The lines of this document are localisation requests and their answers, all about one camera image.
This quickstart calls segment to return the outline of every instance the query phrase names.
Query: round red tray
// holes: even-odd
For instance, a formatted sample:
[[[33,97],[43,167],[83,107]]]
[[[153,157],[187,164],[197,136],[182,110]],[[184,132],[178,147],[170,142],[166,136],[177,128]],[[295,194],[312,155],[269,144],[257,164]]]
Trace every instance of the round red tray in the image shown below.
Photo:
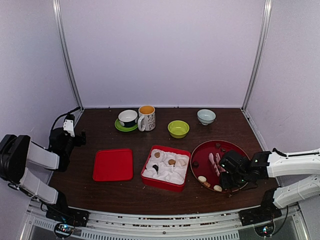
[[[216,153],[219,153],[220,157],[225,154],[225,152],[222,151],[222,149],[225,150],[225,152],[228,152],[230,150],[235,150],[237,153],[241,154],[244,157],[248,157],[248,155],[237,145],[234,145],[231,142],[228,141],[222,141],[222,140],[211,140],[206,141],[204,143],[201,143],[199,146],[195,148],[195,150],[192,152],[191,160],[190,160],[190,168],[195,176],[195,178],[198,180],[199,176],[206,177],[206,181],[211,184],[211,186],[208,188],[212,191],[214,190],[215,185],[220,186],[220,177],[216,174],[212,164],[209,161],[209,154],[212,153],[214,157],[216,157]],[[197,161],[199,163],[198,167],[193,167],[193,162]],[[247,183],[244,183],[240,188],[235,187],[231,189],[231,192],[236,192],[242,189],[244,186],[246,186]],[[227,190],[215,191],[218,193],[229,193]]]

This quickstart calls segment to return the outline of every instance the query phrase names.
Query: red lid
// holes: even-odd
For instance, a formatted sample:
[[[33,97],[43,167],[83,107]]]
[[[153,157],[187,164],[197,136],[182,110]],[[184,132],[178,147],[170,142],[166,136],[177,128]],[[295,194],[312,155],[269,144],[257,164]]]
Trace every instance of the red lid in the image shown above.
[[[132,150],[122,148],[98,151],[92,177],[97,182],[131,180],[134,177]]]

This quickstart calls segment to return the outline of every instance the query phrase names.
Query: table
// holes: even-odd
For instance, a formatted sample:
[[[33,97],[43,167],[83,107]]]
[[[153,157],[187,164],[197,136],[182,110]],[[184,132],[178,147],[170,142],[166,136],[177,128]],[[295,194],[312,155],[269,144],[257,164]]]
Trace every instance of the table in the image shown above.
[[[216,108],[216,121],[208,126],[199,123],[199,108],[156,108],[156,128],[150,132],[120,132],[114,123],[123,108],[86,109],[75,131],[86,130],[85,146],[75,147],[66,172],[55,172],[50,186],[62,191],[71,207],[143,215],[209,213],[259,205],[264,192],[277,187],[275,179],[258,181],[259,187],[240,191],[231,198],[212,192],[195,179],[190,169],[182,192],[171,192],[142,183],[140,174],[153,145],[192,151],[209,140],[224,140],[238,145],[249,157],[261,147],[240,109]],[[183,139],[169,135],[168,123],[182,120],[190,131]],[[134,176],[131,181],[95,182],[93,169],[99,150],[133,150]]]

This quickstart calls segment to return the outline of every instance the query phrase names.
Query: white mug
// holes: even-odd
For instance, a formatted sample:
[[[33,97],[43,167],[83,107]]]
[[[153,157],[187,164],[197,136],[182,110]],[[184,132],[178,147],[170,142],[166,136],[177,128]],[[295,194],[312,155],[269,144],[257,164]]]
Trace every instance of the white mug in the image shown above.
[[[156,109],[153,106],[139,108],[138,128],[141,132],[151,131],[156,127]]]

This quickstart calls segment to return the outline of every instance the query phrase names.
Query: green bowl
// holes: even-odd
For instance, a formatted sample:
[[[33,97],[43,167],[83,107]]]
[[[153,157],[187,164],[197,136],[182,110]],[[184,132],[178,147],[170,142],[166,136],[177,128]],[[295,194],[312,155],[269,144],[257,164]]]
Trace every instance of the green bowl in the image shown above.
[[[187,135],[190,127],[185,121],[175,120],[169,123],[168,130],[172,137],[182,139]]]

